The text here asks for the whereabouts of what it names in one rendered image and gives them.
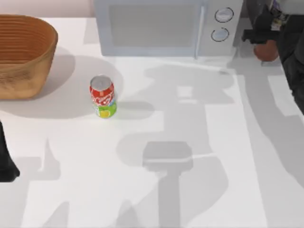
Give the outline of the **brown bread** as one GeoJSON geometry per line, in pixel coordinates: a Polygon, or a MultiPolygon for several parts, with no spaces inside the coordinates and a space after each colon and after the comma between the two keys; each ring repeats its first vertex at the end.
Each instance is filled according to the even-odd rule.
{"type": "Polygon", "coordinates": [[[268,40],[265,44],[257,44],[254,47],[255,56],[263,62],[275,61],[279,54],[274,40],[268,40]]]}

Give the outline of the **pale microwave oven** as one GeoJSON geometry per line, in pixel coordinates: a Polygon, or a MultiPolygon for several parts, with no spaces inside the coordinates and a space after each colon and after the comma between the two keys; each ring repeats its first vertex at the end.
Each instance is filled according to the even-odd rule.
{"type": "Polygon", "coordinates": [[[243,0],[203,0],[203,7],[205,8],[205,18],[203,24],[203,31],[200,41],[199,57],[228,57],[233,53],[233,44],[237,27],[242,10],[243,0]],[[227,23],[219,23],[215,20],[215,13],[219,9],[231,8],[234,11],[234,17],[227,23]],[[223,42],[215,42],[210,35],[213,30],[218,28],[228,29],[230,35],[228,39],[223,42]]]}

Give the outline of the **round microwave knob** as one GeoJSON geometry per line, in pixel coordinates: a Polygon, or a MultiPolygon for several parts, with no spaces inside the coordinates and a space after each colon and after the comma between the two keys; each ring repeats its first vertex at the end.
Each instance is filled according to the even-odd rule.
{"type": "Polygon", "coordinates": [[[212,31],[210,37],[215,42],[223,42],[228,39],[230,33],[226,28],[218,28],[212,31]]]}
{"type": "Polygon", "coordinates": [[[219,23],[227,23],[234,17],[234,11],[227,7],[219,9],[215,13],[215,20],[219,23]]]}

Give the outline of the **pale microwave door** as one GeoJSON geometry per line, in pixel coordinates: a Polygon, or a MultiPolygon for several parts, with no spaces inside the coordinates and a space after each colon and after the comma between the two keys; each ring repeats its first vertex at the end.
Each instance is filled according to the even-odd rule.
{"type": "Polygon", "coordinates": [[[193,57],[203,0],[94,0],[104,56],[193,57]]]}

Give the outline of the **red and green can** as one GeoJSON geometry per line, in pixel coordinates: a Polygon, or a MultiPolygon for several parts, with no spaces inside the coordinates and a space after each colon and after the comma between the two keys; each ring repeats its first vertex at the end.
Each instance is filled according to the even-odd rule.
{"type": "Polygon", "coordinates": [[[112,117],[117,110],[112,80],[107,76],[97,75],[91,79],[89,91],[96,114],[101,118],[112,117]]]}

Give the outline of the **woven brown basket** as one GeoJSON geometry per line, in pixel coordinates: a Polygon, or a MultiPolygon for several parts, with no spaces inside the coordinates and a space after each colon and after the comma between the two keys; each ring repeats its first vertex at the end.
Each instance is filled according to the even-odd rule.
{"type": "Polygon", "coordinates": [[[0,99],[37,95],[49,75],[57,42],[57,31],[42,19],[0,14],[0,99]]]}

